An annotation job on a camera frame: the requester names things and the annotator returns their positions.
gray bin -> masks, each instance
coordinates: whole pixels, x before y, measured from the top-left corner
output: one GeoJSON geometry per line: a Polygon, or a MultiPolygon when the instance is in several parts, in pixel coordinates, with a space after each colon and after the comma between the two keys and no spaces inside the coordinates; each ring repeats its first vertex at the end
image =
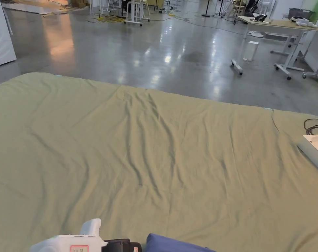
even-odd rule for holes
{"type": "Polygon", "coordinates": [[[294,16],[299,16],[309,20],[313,13],[314,12],[311,10],[290,8],[288,13],[288,19],[291,19],[294,16]]]}

white wall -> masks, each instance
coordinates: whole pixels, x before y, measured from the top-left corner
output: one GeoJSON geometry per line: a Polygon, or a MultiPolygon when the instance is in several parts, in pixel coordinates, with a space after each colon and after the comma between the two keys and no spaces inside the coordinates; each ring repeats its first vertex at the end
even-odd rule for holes
{"type": "Polygon", "coordinates": [[[302,5],[302,9],[307,9],[312,11],[315,4],[318,0],[304,0],[304,4],[302,5]]]}
{"type": "Polygon", "coordinates": [[[282,19],[283,13],[288,14],[289,8],[301,8],[304,0],[276,0],[271,18],[274,20],[282,19]]]}

wire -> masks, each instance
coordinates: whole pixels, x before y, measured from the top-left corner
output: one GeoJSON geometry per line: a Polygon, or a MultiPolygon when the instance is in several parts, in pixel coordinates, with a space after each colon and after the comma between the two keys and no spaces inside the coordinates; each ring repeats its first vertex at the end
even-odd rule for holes
{"type": "Polygon", "coordinates": [[[95,18],[95,17],[88,17],[86,21],[89,23],[94,23],[94,24],[124,22],[123,18],[114,16],[114,15],[104,15],[104,14],[96,14],[96,13],[94,13],[94,15],[98,17],[102,17],[103,19],[99,20],[98,18],[95,18]]]}
{"type": "Polygon", "coordinates": [[[314,135],[312,130],[313,129],[318,129],[318,124],[315,124],[315,125],[313,125],[312,127],[309,127],[309,128],[306,127],[306,123],[308,121],[312,121],[312,120],[317,120],[318,121],[318,118],[310,118],[310,119],[307,119],[306,121],[304,121],[304,129],[306,130],[306,134],[307,135],[314,135]]]}

white box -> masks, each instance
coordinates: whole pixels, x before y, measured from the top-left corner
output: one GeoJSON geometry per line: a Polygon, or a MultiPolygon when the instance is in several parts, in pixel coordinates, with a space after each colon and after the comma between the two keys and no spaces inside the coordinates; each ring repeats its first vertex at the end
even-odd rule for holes
{"type": "Polygon", "coordinates": [[[255,41],[248,42],[248,45],[246,46],[244,57],[243,57],[244,61],[253,61],[258,49],[258,45],[259,43],[255,41]]]}
{"type": "Polygon", "coordinates": [[[298,147],[318,167],[318,135],[303,136],[298,147]]]}

table leg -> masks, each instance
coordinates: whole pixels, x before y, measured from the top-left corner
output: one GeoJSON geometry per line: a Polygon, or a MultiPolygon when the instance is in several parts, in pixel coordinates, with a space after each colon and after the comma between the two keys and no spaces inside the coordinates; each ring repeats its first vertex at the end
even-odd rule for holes
{"type": "Polygon", "coordinates": [[[304,32],[302,31],[300,33],[300,35],[298,36],[298,38],[297,38],[298,39],[298,43],[296,45],[296,48],[294,49],[293,52],[291,52],[287,56],[285,64],[278,64],[278,63],[275,64],[275,69],[283,71],[287,75],[287,79],[288,80],[292,79],[292,77],[291,77],[289,71],[287,71],[287,68],[293,69],[293,70],[298,70],[298,71],[304,71],[304,69],[302,69],[302,68],[296,68],[296,67],[293,66],[293,64],[295,62],[295,59],[297,58],[297,56],[299,54],[299,51],[300,51],[300,46],[302,44],[301,39],[303,37],[303,34],[304,34],[304,32]]]}
{"type": "Polygon", "coordinates": [[[240,53],[239,53],[239,57],[238,57],[238,60],[234,60],[232,59],[231,60],[231,64],[232,66],[235,67],[235,69],[237,69],[237,71],[239,72],[240,75],[243,74],[243,69],[242,67],[240,66],[240,64],[242,63],[243,61],[243,52],[244,52],[244,46],[245,46],[245,42],[246,42],[246,38],[248,36],[248,29],[250,27],[250,24],[247,25],[246,27],[246,31],[244,33],[244,37],[243,37],[243,41],[242,41],[242,44],[241,44],[241,48],[240,48],[240,53]]]}
{"type": "Polygon", "coordinates": [[[131,21],[134,22],[134,0],[131,1],[131,21]]]}
{"type": "Polygon", "coordinates": [[[293,57],[290,59],[290,61],[289,61],[289,66],[290,67],[293,67],[293,65],[294,65],[294,62],[295,62],[295,59],[298,57],[298,54],[299,54],[299,52],[300,52],[300,48],[301,48],[301,46],[302,46],[302,44],[303,44],[303,35],[304,35],[304,32],[302,31],[301,33],[300,33],[300,36],[297,38],[297,40],[298,40],[298,43],[296,44],[296,48],[295,48],[295,51],[294,51],[294,54],[293,54],[293,57]]]}
{"type": "Polygon", "coordinates": [[[286,50],[287,50],[287,47],[288,47],[289,42],[290,42],[291,39],[292,39],[292,36],[288,36],[287,37],[287,40],[286,40],[286,43],[284,45],[284,48],[283,48],[282,52],[272,50],[270,53],[280,54],[280,55],[285,55],[285,56],[289,55],[289,53],[287,53],[286,50]]]}

